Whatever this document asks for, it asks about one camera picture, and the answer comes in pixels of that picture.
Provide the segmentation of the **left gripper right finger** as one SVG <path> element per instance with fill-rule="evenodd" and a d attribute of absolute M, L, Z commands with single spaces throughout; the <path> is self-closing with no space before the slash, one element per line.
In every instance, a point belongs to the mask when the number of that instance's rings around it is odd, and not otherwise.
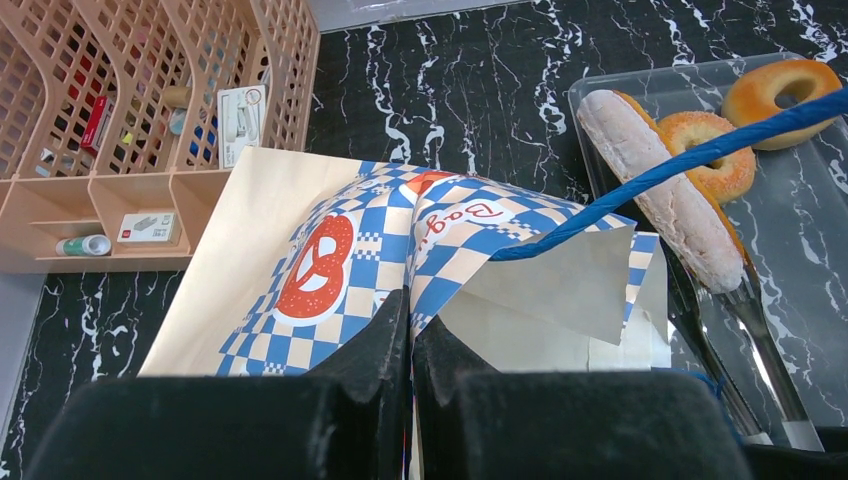
<path fill-rule="evenodd" d="M 440 320 L 413 347 L 428 479 L 747 479 L 717 401 L 668 371 L 496 371 Z"/>

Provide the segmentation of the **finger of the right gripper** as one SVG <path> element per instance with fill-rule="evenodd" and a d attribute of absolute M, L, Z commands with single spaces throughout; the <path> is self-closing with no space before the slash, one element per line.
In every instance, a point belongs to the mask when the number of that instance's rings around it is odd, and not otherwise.
<path fill-rule="evenodd" d="M 772 445 L 769 434 L 760 425 L 708 339 L 692 278 L 671 247 L 664 240 L 660 240 L 660 245 L 667 264 L 671 323 L 704 368 L 713 393 L 724 404 L 741 441 L 744 444 Z"/>
<path fill-rule="evenodd" d="M 747 334 L 759 376 L 780 412 L 790 445 L 795 449 L 824 452 L 821 439 L 771 336 L 754 266 L 746 264 L 739 287 L 716 294 L 716 298 L 736 317 L 740 329 Z"/>

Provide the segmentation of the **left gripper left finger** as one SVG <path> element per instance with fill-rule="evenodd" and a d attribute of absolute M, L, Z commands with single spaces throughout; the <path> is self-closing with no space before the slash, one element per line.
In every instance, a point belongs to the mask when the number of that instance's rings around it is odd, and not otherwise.
<path fill-rule="evenodd" d="M 140 377 L 78 391 L 30 479 L 401 479 L 409 294 L 300 376 Z"/>

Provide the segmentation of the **fake long baguette roll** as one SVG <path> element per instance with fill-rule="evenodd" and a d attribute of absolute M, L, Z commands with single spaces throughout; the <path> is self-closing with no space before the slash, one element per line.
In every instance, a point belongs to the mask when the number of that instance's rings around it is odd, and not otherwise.
<path fill-rule="evenodd" d="M 673 157 L 667 135 L 625 93 L 590 92 L 579 103 L 577 119 L 622 184 Z M 718 203 L 692 175 L 674 175 L 636 196 L 635 202 L 710 292 L 740 287 L 745 276 L 742 245 Z"/>

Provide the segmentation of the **blue checkered paper bag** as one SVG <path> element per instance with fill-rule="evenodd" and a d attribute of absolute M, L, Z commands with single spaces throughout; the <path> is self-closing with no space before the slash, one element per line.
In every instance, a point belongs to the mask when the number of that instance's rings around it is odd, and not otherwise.
<path fill-rule="evenodd" d="M 583 206 L 481 177 L 247 148 L 143 363 L 145 376 L 298 375 L 406 289 L 413 334 L 465 315 L 489 357 L 553 370 L 616 343 L 641 289 L 620 205 L 769 137 L 842 114 L 838 90 L 724 134 Z"/>

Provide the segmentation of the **orange fake donut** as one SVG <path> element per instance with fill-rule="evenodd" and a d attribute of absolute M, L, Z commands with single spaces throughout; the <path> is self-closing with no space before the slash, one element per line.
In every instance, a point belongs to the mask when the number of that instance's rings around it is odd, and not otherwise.
<path fill-rule="evenodd" d="M 841 87 L 839 77 L 825 63 L 781 60 L 741 76 L 725 94 L 720 112 L 733 126 L 741 128 Z"/>

